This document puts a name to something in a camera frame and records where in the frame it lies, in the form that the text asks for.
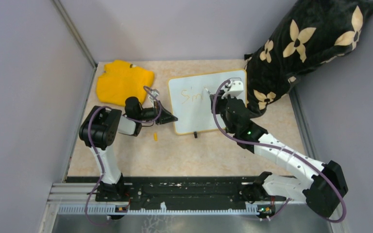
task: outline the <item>beige surface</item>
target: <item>beige surface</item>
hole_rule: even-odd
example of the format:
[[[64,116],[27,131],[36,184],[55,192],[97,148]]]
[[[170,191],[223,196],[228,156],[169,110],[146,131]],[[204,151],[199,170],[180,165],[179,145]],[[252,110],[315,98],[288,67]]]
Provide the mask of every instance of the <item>beige surface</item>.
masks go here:
[[[171,111],[167,81],[175,76],[216,72],[243,68],[243,60],[205,61],[150,61],[133,62],[137,66],[155,73],[153,88],[159,90],[163,106]],[[103,72],[100,63],[88,98],[85,117],[94,105],[100,103],[96,93],[98,76]],[[145,107],[151,103],[145,101]],[[268,106],[263,117],[255,120],[277,139],[304,153],[298,126],[288,95]],[[158,141],[153,138],[158,134]],[[263,171],[278,175],[290,175],[269,160],[241,149],[235,142],[220,132],[205,132],[195,139],[192,134],[176,135],[173,124],[143,128],[138,137],[118,134],[113,144],[118,166],[124,176],[252,176]],[[77,139],[69,176],[99,176],[95,158],[83,141]]]

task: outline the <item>white board with yellow border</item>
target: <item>white board with yellow border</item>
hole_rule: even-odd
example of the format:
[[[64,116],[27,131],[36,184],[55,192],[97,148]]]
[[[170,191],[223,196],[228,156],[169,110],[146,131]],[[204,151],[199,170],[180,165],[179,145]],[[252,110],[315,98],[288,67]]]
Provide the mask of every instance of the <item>white board with yellow border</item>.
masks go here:
[[[245,91],[237,98],[246,104],[247,75],[243,69],[176,77],[168,81],[172,114],[178,118],[178,121],[174,122],[177,134],[217,129],[211,113],[211,100],[204,87],[208,88],[211,94],[215,94],[221,83],[230,78],[241,78]],[[225,128],[220,115],[217,115],[217,118],[221,127]]]

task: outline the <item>yellow cloth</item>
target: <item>yellow cloth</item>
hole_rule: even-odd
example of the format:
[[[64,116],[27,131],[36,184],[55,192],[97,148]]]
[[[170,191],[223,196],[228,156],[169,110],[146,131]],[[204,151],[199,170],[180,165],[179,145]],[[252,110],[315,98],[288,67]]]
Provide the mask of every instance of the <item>yellow cloth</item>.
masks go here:
[[[106,64],[104,70],[96,88],[101,102],[125,106],[125,100],[132,96],[137,97],[141,104],[144,102],[147,93],[143,86],[152,86],[152,71],[120,60]]]

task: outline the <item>black pillow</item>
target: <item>black pillow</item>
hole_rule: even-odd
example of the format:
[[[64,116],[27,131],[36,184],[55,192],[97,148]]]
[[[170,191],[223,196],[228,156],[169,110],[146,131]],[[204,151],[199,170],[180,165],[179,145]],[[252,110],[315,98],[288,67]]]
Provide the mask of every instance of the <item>black pillow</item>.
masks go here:
[[[298,0],[265,45],[245,56],[248,108],[260,117],[302,75],[352,52],[372,14],[369,0]]]

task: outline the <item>white wall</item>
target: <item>white wall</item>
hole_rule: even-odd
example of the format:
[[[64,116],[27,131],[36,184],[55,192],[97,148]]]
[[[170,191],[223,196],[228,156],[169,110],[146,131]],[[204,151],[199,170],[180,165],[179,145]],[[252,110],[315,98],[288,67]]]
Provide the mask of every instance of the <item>white wall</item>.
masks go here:
[[[97,62],[242,59],[296,0],[62,0]]]
[[[91,70],[49,0],[0,1],[0,232],[38,230]]]
[[[342,166],[351,231],[373,232],[373,18],[354,52],[309,74],[297,91],[319,157]]]

